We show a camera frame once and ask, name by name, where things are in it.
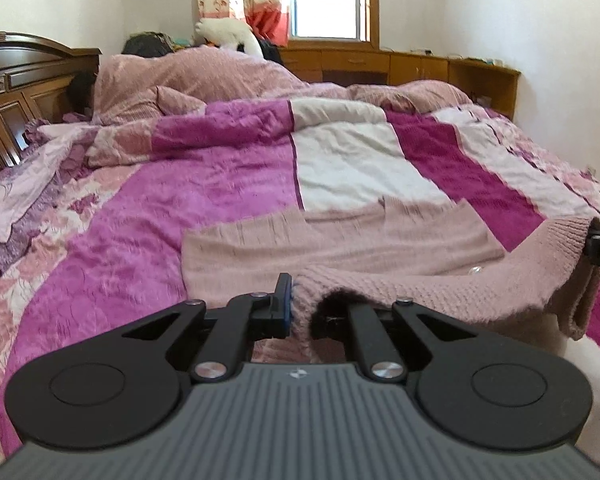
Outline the pink knitted cardigan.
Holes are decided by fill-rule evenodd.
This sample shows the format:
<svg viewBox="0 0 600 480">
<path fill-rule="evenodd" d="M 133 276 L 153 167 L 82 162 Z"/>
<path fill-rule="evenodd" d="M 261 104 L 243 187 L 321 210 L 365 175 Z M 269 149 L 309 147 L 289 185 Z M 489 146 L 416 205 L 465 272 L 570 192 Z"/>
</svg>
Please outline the pink knitted cardigan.
<svg viewBox="0 0 600 480">
<path fill-rule="evenodd" d="M 555 350 L 586 332 L 600 268 L 583 246 L 595 219 L 543 221 L 506 250 L 467 202 L 385 197 L 360 209 L 266 216 L 187 231 L 182 275 L 189 297 L 212 308 L 292 278 L 291 335 L 257 344 L 263 363 L 336 362 L 342 348 L 311 328 L 340 299 L 390 307 L 400 298 L 473 326 Z"/>
</svg>

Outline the magenta patchwork quilt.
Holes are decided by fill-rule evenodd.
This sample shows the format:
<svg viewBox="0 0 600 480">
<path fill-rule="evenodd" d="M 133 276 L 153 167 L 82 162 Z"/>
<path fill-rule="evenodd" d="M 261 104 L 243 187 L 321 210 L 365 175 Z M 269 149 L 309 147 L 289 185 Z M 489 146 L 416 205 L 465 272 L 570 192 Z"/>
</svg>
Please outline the magenta patchwork quilt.
<svg viewBox="0 0 600 480">
<path fill-rule="evenodd" d="M 12 374 L 181 300 L 189 230 L 385 197 L 464 200 L 513 249 L 545 219 L 600 216 L 600 182 L 475 105 L 416 115 L 352 101 L 232 101 L 94 128 L 82 174 L 0 274 L 0 463 L 20 445 L 3 401 Z"/>
</svg>

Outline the wooden side cabinet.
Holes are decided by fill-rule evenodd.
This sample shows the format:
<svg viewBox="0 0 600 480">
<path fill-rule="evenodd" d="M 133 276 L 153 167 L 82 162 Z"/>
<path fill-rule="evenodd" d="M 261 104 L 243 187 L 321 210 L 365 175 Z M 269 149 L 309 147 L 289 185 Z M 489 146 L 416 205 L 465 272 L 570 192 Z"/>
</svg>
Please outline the wooden side cabinet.
<svg viewBox="0 0 600 480">
<path fill-rule="evenodd" d="M 509 119 L 515 116 L 520 73 L 476 58 L 318 47 L 283 48 L 280 56 L 288 70 L 307 82 L 398 86 L 441 80 L 464 91 L 472 102 Z"/>
</svg>

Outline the lilac pillow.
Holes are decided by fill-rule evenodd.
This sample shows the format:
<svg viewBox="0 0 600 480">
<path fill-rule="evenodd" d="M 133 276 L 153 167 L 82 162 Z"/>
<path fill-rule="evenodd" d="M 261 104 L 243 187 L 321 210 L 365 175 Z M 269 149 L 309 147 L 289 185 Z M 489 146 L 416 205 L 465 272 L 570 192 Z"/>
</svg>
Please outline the lilac pillow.
<svg viewBox="0 0 600 480">
<path fill-rule="evenodd" d="M 0 274 L 41 233 L 43 216 L 57 204 L 64 185 L 82 174 L 96 129 L 82 124 L 45 125 L 40 133 L 44 143 L 20 165 L 0 174 Z"/>
</svg>

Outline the pink fuzzy blanket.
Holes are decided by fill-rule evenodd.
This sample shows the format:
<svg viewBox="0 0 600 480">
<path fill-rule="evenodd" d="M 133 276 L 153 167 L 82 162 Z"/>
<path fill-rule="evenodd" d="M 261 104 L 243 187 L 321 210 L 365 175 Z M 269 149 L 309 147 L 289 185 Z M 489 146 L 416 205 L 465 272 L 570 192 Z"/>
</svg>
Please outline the pink fuzzy blanket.
<svg viewBox="0 0 600 480">
<path fill-rule="evenodd" d="M 444 81 L 420 80 L 397 87 L 310 84 L 275 62 L 237 51 L 199 47 L 162 58 L 119 54 L 102 62 L 94 87 L 93 122 L 114 126 L 199 112 L 215 102 L 306 96 L 360 101 L 419 114 L 471 102 L 466 93 Z"/>
</svg>

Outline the wooden headboard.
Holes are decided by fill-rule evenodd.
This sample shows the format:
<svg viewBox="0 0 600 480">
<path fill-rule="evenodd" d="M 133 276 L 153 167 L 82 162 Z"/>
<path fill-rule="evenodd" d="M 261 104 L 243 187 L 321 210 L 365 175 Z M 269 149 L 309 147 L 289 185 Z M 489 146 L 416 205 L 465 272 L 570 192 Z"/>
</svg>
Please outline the wooden headboard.
<svg viewBox="0 0 600 480">
<path fill-rule="evenodd" d="M 97 48 L 69 48 L 22 32 L 0 32 L 0 171 L 20 164 L 29 146 L 24 138 L 28 122 L 60 122 L 70 112 L 68 84 L 78 73 L 97 72 L 99 57 Z"/>
</svg>

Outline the dark bag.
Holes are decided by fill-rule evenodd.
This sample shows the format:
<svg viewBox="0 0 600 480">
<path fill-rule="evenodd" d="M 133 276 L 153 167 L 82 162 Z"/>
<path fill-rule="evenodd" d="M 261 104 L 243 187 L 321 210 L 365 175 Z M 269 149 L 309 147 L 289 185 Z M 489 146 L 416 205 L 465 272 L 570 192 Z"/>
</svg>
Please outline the dark bag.
<svg viewBox="0 0 600 480">
<path fill-rule="evenodd" d="M 125 41 L 122 54 L 141 58 L 162 58 L 176 51 L 174 43 L 162 32 L 140 32 L 129 36 Z"/>
</svg>

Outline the window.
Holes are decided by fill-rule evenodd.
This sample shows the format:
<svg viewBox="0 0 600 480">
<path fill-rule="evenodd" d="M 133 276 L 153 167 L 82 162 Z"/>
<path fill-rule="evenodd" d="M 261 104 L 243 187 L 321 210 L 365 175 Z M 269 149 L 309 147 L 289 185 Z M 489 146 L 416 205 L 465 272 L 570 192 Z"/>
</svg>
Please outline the window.
<svg viewBox="0 0 600 480">
<path fill-rule="evenodd" d="M 289 0 L 289 41 L 379 46 L 379 0 Z"/>
</svg>

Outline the white plush toy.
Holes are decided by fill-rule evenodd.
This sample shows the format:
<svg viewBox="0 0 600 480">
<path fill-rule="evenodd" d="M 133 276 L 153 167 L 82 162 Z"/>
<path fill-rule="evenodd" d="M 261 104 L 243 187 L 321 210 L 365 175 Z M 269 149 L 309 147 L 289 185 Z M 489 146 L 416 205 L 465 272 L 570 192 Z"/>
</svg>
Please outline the white plush toy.
<svg viewBox="0 0 600 480">
<path fill-rule="evenodd" d="M 242 52 L 254 58 L 263 58 L 262 48 L 251 27 L 237 18 L 201 18 L 195 25 L 195 34 L 206 44 L 225 50 Z"/>
</svg>

